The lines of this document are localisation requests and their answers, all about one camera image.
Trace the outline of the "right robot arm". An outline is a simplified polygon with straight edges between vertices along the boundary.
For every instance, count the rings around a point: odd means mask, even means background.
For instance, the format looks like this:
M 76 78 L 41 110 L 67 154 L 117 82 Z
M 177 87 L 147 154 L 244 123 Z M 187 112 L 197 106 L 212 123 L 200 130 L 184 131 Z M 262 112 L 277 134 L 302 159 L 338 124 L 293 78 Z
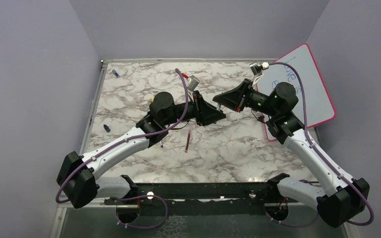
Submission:
M 280 82 L 269 95 L 257 92 L 245 79 L 236 88 L 213 97 L 213 101 L 236 112 L 245 108 L 270 117 L 266 125 L 278 142 L 292 151 L 320 183 L 319 187 L 281 174 L 269 180 L 267 198 L 278 202 L 291 198 L 318 212 L 329 226 L 337 228 L 365 210 L 368 182 L 355 179 L 338 166 L 312 139 L 301 120 L 292 112 L 298 103 L 293 85 Z

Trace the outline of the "pink red pen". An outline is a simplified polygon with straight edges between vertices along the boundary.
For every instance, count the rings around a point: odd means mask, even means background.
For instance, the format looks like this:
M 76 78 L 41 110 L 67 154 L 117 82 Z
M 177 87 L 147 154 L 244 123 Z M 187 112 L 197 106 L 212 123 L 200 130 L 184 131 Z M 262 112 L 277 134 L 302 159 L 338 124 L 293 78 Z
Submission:
M 186 146 L 185 146 L 185 153 L 188 153 L 189 145 L 190 145 L 190 139 L 191 139 L 191 132 L 192 130 L 188 130 L 187 134 L 187 140 L 186 140 Z

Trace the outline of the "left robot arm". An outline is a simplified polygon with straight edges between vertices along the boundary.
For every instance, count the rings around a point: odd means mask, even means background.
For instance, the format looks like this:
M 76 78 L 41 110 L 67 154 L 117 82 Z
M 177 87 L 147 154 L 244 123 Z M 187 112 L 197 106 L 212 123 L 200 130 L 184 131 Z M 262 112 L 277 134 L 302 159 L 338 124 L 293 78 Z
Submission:
M 192 96 L 193 101 L 186 97 L 184 103 L 176 105 L 169 92 L 160 92 L 150 103 L 149 112 L 123 136 L 92 152 L 78 155 L 73 151 L 66 155 L 56 178 L 60 186 L 56 202 L 70 202 L 74 208 L 82 208 L 95 198 L 118 197 L 126 204 L 134 201 L 136 190 L 128 176 L 108 178 L 104 173 L 161 142 L 183 120 L 195 119 L 197 125 L 207 126 L 226 118 L 198 91 Z

